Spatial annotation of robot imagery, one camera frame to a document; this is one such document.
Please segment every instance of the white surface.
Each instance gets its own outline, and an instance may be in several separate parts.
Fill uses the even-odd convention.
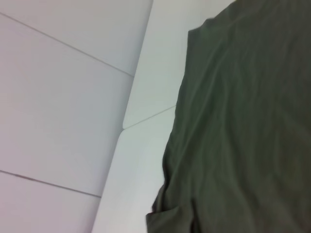
[[[1,0],[0,12],[135,74],[152,0]]]
[[[232,0],[155,0],[123,127],[176,105],[184,76],[188,31]]]
[[[173,127],[172,108],[122,132],[92,233],[145,233],[164,184],[162,158]]]
[[[90,233],[100,199],[0,173],[0,232]]]
[[[0,16],[0,170],[100,196],[132,79]]]

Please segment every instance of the green shirt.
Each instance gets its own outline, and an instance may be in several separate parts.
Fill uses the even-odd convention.
[[[310,0],[237,0],[189,32],[149,233],[311,232],[310,24]]]

